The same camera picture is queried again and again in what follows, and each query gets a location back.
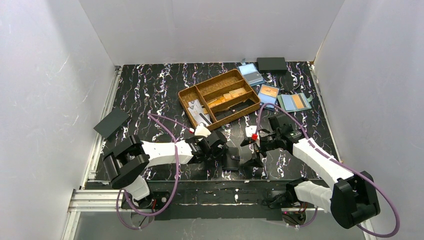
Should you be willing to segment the black leather card holder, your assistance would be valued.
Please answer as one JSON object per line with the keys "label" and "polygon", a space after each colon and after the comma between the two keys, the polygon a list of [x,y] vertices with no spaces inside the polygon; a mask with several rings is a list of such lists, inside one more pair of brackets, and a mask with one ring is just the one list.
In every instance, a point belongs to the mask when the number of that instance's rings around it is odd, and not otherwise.
{"label": "black leather card holder", "polygon": [[237,147],[228,147],[222,157],[222,170],[238,172],[240,167],[240,154]]}

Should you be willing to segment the green card wallet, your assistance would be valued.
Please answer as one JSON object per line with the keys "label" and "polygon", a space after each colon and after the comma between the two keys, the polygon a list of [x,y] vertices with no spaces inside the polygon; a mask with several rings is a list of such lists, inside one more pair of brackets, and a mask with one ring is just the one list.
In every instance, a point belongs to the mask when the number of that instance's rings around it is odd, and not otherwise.
{"label": "green card wallet", "polygon": [[277,96],[280,107],[288,113],[311,109],[312,99],[312,96],[307,98],[303,92],[296,94],[280,94]]}

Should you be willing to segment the dark grey card case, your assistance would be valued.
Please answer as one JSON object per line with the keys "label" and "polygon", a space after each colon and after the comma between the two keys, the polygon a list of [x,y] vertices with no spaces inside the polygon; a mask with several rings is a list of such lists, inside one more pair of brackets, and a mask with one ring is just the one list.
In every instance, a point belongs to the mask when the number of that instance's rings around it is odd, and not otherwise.
{"label": "dark grey card case", "polygon": [[103,138],[108,139],[117,133],[130,117],[119,107],[113,108],[93,129]]}

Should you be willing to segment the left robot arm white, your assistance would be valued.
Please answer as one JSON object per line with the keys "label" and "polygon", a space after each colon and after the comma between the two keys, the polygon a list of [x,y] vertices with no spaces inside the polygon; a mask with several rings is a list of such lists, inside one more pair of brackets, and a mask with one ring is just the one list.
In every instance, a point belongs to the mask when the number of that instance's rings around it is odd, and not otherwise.
{"label": "left robot arm white", "polygon": [[158,165],[198,164],[221,157],[227,150],[227,139],[221,132],[194,135],[176,143],[154,143],[135,135],[127,138],[103,157],[110,185],[124,189],[133,200],[150,195],[148,183],[141,174],[147,167]]}

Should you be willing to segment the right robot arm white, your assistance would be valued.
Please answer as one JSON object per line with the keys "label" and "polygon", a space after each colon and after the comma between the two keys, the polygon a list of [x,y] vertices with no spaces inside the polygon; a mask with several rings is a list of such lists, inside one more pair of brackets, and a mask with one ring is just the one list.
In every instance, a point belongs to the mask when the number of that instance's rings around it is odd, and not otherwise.
{"label": "right robot arm white", "polygon": [[326,186],[301,177],[286,184],[284,198],[289,203],[306,202],[332,214],[343,228],[350,229],[380,214],[376,189],[365,178],[371,176],[362,171],[352,173],[331,161],[312,138],[306,138],[299,130],[257,131],[256,126],[246,127],[241,146],[253,145],[254,155],[250,163],[258,164],[260,155],[283,149],[313,169]]}

